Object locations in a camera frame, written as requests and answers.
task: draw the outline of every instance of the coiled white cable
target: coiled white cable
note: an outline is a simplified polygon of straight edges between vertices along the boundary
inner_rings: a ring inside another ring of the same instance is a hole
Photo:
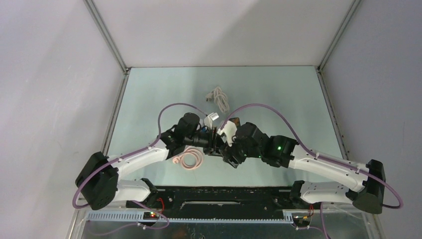
[[[223,93],[220,86],[217,86],[214,90],[208,93],[205,98],[207,101],[211,101],[214,98],[214,103],[218,105],[218,108],[222,113],[227,113],[230,110],[227,95]]]
[[[188,165],[185,162],[186,155],[192,155],[195,158],[195,164]],[[173,163],[180,163],[182,168],[186,170],[194,170],[194,169],[199,168],[199,166],[202,164],[203,161],[204,161],[204,154],[202,153],[202,151],[194,147],[187,147],[185,151],[183,151],[183,153],[173,157]]]

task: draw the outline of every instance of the robotic arm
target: robotic arm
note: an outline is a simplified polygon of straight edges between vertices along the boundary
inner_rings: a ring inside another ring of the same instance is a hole
[[[210,116],[204,120],[206,126],[202,126],[196,114],[187,113],[177,125],[162,133],[155,145],[105,167],[81,191],[88,204],[93,210],[98,210],[112,201],[148,201],[148,196],[157,191],[149,180],[129,181],[122,178],[151,163],[172,158],[182,153],[186,146],[195,146],[203,148],[206,155],[222,157],[234,168],[246,158],[257,158],[273,167],[301,169],[333,180],[323,183],[296,181],[290,193],[293,202],[349,203],[365,212],[381,213],[384,186],[359,173],[366,171],[385,181],[381,162],[371,160],[365,165],[349,161],[359,169],[352,171],[319,160],[318,157],[323,156],[320,152],[313,150],[316,157],[310,156],[295,139],[282,135],[269,137],[250,122],[240,125],[238,118],[230,119],[217,130],[212,128]],[[93,154],[78,176],[76,185],[79,187],[93,171],[106,163],[108,158],[101,152]]]

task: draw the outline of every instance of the white tabletop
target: white tabletop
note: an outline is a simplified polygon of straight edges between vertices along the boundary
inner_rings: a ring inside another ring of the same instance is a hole
[[[325,100],[312,66],[288,67],[178,67],[132,68],[113,131],[108,155],[120,155],[146,146],[158,134],[157,118],[171,103],[195,105],[207,113],[222,114],[205,95],[220,86],[228,95],[231,111],[245,104],[262,103],[278,109],[311,148],[341,157]],[[162,129],[177,124],[185,106],[163,113]],[[293,137],[273,112],[248,108],[235,115],[240,122],[256,124],[271,135]],[[187,171],[171,160],[142,168],[127,179],[148,178],[154,185],[171,186],[290,186],[296,180],[328,179],[301,170],[274,168],[248,158],[237,169],[221,158],[206,156],[200,168]]]

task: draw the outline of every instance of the white wall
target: white wall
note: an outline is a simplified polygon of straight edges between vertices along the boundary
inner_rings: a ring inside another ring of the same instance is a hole
[[[126,64],[318,65],[352,0],[95,0]]]
[[[0,1],[0,23],[0,238],[64,238],[122,74],[82,0]]]
[[[381,215],[390,239],[422,235],[421,12],[420,0],[363,1],[324,73],[352,159],[383,161],[404,199]]]

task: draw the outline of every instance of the white cable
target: white cable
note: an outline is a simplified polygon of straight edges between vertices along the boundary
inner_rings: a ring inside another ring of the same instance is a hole
[[[227,95],[223,93],[220,86],[217,86],[214,90],[208,93],[205,98],[207,101],[211,101],[214,98],[214,103],[218,105],[218,108],[222,113],[227,113],[230,110]]]
[[[195,164],[188,165],[185,162],[186,155],[192,155],[195,158]],[[200,150],[194,147],[187,147],[185,151],[183,151],[183,153],[173,157],[173,163],[180,163],[182,168],[186,170],[194,170],[194,169],[199,168],[199,166],[202,164],[203,161],[204,161],[204,154]]]

